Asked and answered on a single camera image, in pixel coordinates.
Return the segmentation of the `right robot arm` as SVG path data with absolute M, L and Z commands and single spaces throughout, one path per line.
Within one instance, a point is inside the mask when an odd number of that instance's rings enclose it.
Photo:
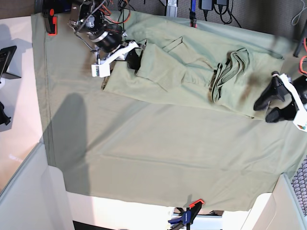
M 138 70 L 146 44 L 128 39 L 124 28 L 134 8 L 129 0 L 119 0 L 118 20 L 112 19 L 107 8 L 109 0 L 74 0 L 71 6 L 69 26 L 95 54 L 92 76 L 102 77 L 111 71 L 114 61 L 127 62 L 128 67 Z

